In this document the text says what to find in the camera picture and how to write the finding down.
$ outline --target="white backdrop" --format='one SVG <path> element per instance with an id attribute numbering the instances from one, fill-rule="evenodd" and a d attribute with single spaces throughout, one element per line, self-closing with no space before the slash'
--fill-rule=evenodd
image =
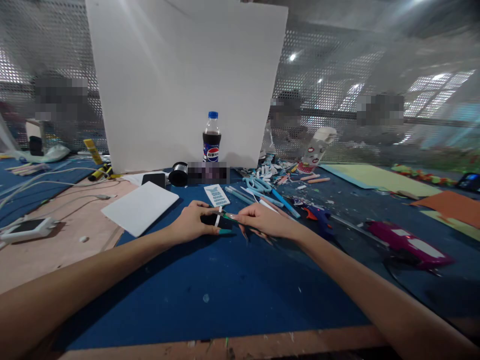
<path id="1" fill-rule="evenodd" d="M 116 173 L 202 161 L 217 111 L 220 161 L 255 167 L 288 9 L 238 0 L 87 0 Z"/>

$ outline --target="human hand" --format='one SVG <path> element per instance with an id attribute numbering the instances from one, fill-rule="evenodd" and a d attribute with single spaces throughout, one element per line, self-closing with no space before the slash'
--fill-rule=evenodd
<path id="1" fill-rule="evenodd" d="M 181 244 L 202 235 L 225 235 L 231 233 L 231 230 L 206 225 L 200 220 L 201 216 L 212 215 L 212 211 L 218 210 L 218 207 L 209 207 L 203 201 L 193 200 L 190 205 L 183 208 L 180 216 L 166 228 L 170 239 L 175 244 Z"/>
<path id="2" fill-rule="evenodd" d="M 298 230 L 304 228 L 303 225 L 293 220 L 270 201 L 263 197 L 262 199 L 278 213 L 260 203 L 254 203 L 240 210 L 238 215 L 234 215 L 232 218 L 240 224 L 260 230 L 261 233 L 252 229 L 255 234 L 264 239 L 266 238 L 265 234 L 273 237 L 293 239 Z M 240 229 L 245 234 L 243 225 L 240 225 Z"/>

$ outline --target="green paper sheet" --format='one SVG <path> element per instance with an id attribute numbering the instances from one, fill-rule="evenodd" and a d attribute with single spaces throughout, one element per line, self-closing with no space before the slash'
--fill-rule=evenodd
<path id="1" fill-rule="evenodd" d="M 404 190 L 418 197 L 428 197 L 442 192 L 436 187 L 373 165 L 329 165 L 329 167 L 368 186 L 384 188 L 395 193 Z"/>
<path id="2" fill-rule="evenodd" d="M 480 241 L 480 230 L 473 227 L 473 226 L 470 226 L 464 222 L 461 222 L 461 221 L 458 221 L 457 219 L 454 219 L 454 218 L 449 218 L 448 222 L 444 221 L 443 219 L 440 218 L 440 216 L 442 216 L 442 214 L 440 214 L 438 211 L 431 211 L 431 210 L 423 210 L 423 211 L 420 211 L 422 214 L 425 214 L 429 217 L 431 217 L 432 219 L 435 219 L 445 225 L 448 225 L 449 227 L 455 229 L 455 230 L 458 230 L 459 232 L 471 237 L 471 238 L 474 238 L 475 240 L 477 241 Z"/>

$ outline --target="pepsi logo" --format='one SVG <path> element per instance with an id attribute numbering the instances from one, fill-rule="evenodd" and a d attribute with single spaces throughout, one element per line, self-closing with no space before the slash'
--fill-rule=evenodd
<path id="1" fill-rule="evenodd" d="M 215 158 L 219 157 L 219 148 L 218 147 L 212 147 L 211 149 L 208 149 L 206 152 L 206 157 L 208 158 L 209 161 L 215 160 Z"/>

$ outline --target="pepsi bottle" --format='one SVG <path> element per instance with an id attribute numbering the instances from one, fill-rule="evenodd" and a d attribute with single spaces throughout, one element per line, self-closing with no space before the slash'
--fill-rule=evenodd
<path id="1" fill-rule="evenodd" d="M 208 113 L 208 122 L 203 132 L 203 161 L 207 163 L 217 163 L 219 161 L 220 139 L 222 134 L 219 130 L 219 113 L 210 111 Z"/>

